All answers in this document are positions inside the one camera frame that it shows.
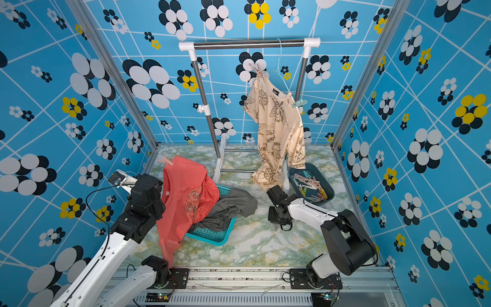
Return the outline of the dark grey garment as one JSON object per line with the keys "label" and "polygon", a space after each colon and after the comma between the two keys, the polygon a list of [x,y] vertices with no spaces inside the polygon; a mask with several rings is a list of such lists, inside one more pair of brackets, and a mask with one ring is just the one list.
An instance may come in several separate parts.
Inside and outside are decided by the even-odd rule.
{"label": "dark grey garment", "polygon": [[198,228],[204,228],[213,232],[222,232],[228,229],[231,220],[239,215],[249,217],[258,208],[258,200],[249,192],[231,188],[227,195],[220,196],[218,202],[202,221],[193,224],[188,233]]}

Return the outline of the red garment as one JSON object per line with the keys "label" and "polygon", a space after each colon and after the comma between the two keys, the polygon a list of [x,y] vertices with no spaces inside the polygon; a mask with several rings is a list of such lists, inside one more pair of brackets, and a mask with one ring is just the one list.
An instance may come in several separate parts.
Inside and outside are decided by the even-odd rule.
{"label": "red garment", "polygon": [[175,156],[164,167],[162,203],[165,211],[157,221],[157,231],[162,258],[170,267],[185,234],[208,216],[219,197],[219,189],[204,165]]}

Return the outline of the beige compass print t-shirt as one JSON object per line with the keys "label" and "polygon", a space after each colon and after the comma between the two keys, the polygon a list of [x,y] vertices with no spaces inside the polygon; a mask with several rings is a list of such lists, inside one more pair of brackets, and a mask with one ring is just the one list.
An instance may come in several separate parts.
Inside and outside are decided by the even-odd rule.
{"label": "beige compass print t-shirt", "polygon": [[303,121],[292,107],[291,93],[280,92],[268,77],[257,75],[243,108],[258,124],[258,152],[261,166],[251,181],[264,192],[283,187],[283,166],[305,169],[306,151]]}

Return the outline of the mint green clothespin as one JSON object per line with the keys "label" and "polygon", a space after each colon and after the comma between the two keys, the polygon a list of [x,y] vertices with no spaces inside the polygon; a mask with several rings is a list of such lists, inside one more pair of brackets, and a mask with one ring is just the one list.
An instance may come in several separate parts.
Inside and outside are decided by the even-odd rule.
{"label": "mint green clothespin", "polygon": [[307,101],[304,100],[304,99],[299,99],[297,101],[295,101],[293,104],[292,104],[292,107],[303,107],[304,105],[307,104]]}

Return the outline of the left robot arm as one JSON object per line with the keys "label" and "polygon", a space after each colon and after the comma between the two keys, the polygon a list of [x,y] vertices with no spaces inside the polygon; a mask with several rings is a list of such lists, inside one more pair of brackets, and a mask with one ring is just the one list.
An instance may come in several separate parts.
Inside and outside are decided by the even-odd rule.
{"label": "left robot arm", "polygon": [[123,188],[129,193],[125,209],[110,228],[100,251],[53,306],[127,306],[150,287],[169,283],[168,262],[150,256],[119,285],[103,292],[124,260],[142,243],[165,211],[163,183],[158,178],[146,173],[134,178],[118,170],[109,181],[114,188]]}

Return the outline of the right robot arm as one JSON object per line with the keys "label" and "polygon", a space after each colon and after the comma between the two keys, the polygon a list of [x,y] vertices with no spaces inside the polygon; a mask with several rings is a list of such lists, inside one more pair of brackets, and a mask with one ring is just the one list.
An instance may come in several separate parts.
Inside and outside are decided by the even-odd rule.
{"label": "right robot arm", "polygon": [[339,288],[334,279],[340,273],[350,276],[369,260],[377,263],[376,247],[352,211],[329,211],[295,194],[287,195],[278,185],[269,189],[267,195],[272,202],[270,223],[290,231],[293,222],[300,221],[323,235],[328,252],[306,266],[305,279],[311,288],[321,289],[329,282]]}

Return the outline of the pile of coloured clothespins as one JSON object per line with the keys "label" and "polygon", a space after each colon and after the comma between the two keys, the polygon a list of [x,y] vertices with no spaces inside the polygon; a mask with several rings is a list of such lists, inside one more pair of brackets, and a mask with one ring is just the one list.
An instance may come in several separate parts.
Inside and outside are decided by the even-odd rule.
{"label": "pile of coloured clothespins", "polygon": [[302,196],[311,203],[321,204],[329,200],[320,181],[309,172],[303,170],[302,173],[295,173],[292,179]]}

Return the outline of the dark grey clothespin tray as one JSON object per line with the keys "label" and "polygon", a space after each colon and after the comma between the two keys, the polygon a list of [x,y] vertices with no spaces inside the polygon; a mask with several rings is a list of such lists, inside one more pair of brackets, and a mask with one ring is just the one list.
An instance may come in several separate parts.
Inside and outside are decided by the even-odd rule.
{"label": "dark grey clothespin tray", "polygon": [[290,168],[288,179],[295,193],[309,203],[325,207],[335,197],[335,191],[312,163],[306,163],[305,169]]}

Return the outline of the teal laundry basket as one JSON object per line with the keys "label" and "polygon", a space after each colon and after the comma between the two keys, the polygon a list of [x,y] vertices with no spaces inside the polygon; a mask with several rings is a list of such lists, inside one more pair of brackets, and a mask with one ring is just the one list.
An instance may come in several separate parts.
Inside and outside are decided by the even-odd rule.
{"label": "teal laundry basket", "polygon": [[186,237],[215,246],[224,245],[233,229],[235,220],[239,215],[239,208],[231,204],[230,198],[237,196],[237,188],[217,185],[219,200],[213,205],[208,215],[191,226]]}

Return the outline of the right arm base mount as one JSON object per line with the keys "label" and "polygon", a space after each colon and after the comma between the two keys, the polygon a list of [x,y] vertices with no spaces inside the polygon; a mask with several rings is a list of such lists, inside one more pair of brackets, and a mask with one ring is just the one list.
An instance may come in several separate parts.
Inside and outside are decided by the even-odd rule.
{"label": "right arm base mount", "polygon": [[311,269],[290,269],[288,274],[290,286],[294,290],[341,290],[343,288],[339,274],[321,278]]}

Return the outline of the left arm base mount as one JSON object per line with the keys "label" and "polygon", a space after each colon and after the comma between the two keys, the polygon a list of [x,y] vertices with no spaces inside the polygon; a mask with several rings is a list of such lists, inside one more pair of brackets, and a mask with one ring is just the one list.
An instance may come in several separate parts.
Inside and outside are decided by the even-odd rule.
{"label": "left arm base mount", "polygon": [[151,290],[173,290],[173,289],[186,289],[189,280],[190,269],[188,268],[177,268],[170,269],[168,272],[168,277],[164,281],[155,281],[153,285],[147,287]]}

